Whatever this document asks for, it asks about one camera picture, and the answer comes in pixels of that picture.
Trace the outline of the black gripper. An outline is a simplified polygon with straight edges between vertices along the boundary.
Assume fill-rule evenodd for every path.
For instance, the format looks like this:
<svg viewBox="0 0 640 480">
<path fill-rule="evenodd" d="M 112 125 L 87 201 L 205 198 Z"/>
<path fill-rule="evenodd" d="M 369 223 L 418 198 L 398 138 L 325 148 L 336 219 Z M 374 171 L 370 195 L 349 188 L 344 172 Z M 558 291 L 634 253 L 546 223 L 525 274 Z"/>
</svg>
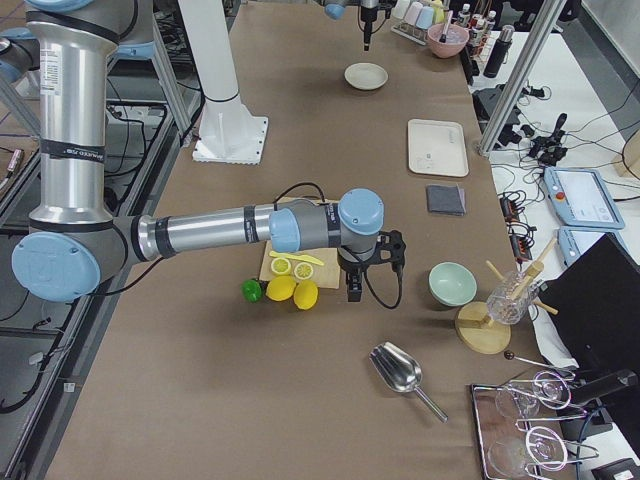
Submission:
<svg viewBox="0 0 640 480">
<path fill-rule="evenodd" d="M 363 30 L 363 50 L 369 51 L 369 34 L 373 32 L 374 23 L 380 10 L 389 11 L 393 8 L 393 2 L 388 0 L 360 0 L 359 20 Z"/>
<path fill-rule="evenodd" d="M 364 277 L 371 266 L 389 264 L 402 290 L 404 240 L 400 231 L 381 231 L 371 254 L 356 253 L 349 247 L 338 249 L 338 264 L 345 273 L 349 302 L 361 301 Z"/>
</svg>

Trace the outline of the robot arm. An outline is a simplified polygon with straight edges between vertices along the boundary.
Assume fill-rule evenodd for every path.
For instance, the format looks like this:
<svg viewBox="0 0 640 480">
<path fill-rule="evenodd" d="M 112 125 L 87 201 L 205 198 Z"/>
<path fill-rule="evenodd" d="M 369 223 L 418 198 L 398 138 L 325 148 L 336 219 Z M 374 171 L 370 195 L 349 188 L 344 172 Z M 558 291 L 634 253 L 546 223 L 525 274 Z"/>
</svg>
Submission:
<svg viewBox="0 0 640 480">
<path fill-rule="evenodd" d="M 391 10 L 396 6 L 396 1 L 384 0 L 326 0 L 318 1 L 323 7 L 326 16 L 333 20 L 339 20 L 348 7 L 356 7 L 358 10 L 357 25 L 363 35 L 363 50 L 370 49 L 372 36 L 390 18 Z"/>
<path fill-rule="evenodd" d="M 48 301 L 96 296 L 100 285 L 138 263 L 155 265 L 191 250 L 271 243 L 278 252 L 333 248 L 345 272 L 350 301 L 370 281 L 368 270 L 405 265 L 400 232 L 385 231 L 384 205 L 356 188 L 336 202 L 290 199 L 212 213 L 153 218 L 135 197 L 165 181 L 167 164 L 145 140 L 139 164 L 113 174 L 126 190 L 119 204 L 105 199 L 108 72 L 120 58 L 149 58 L 170 103 L 177 135 L 200 129 L 200 161 L 256 164 L 268 120 L 243 104 L 223 6 L 218 1 L 179 5 L 201 96 L 198 110 L 182 106 L 171 62 L 163 50 L 149 1 L 29 1 L 26 22 L 40 52 L 40 202 L 28 234 L 15 246 L 11 268 L 29 293 Z"/>
</svg>

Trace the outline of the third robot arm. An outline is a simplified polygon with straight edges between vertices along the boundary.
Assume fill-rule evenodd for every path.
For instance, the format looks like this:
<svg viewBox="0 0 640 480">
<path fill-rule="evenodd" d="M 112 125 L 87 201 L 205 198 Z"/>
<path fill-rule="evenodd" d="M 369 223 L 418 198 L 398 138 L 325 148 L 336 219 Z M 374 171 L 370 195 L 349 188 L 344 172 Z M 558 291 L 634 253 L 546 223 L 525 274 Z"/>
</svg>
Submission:
<svg viewBox="0 0 640 480">
<path fill-rule="evenodd" d="M 1 76 L 10 84 L 26 77 L 35 88 L 40 86 L 40 44 L 26 27 L 1 32 Z"/>
</svg>

